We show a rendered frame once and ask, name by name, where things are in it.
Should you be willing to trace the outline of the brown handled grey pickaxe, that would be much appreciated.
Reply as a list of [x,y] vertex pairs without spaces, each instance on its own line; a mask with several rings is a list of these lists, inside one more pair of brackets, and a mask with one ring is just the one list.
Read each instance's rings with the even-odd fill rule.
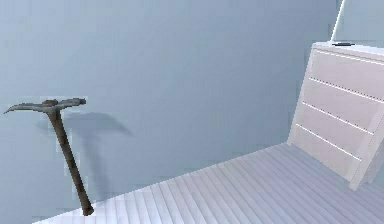
[[35,111],[44,113],[48,116],[51,125],[56,134],[56,138],[63,152],[66,164],[68,166],[72,181],[76,188],[76,192],[80,201],[82,208],[82,213],[84,216],[90,216],[94,213],[94,208],[91,205],[89,197],[87,195],[84,183],[82,181],[79,169],[77,167],[70,143],[68,141],[68,136],[64,128],[61,111],[69,108],[76,107],[80,105],[85,105],[86,100],[84,98],[72,98],[58,101],[56,99],[48,99],[42,103],[20,103],[10,106],[5,113],[13,111]]

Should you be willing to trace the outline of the white chest of drawers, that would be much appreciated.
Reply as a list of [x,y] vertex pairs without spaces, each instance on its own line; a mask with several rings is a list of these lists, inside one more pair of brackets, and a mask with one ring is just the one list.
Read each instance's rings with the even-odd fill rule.
[[384,164],[384,48],[313,44],[287,143],[353,190],[372,181]]

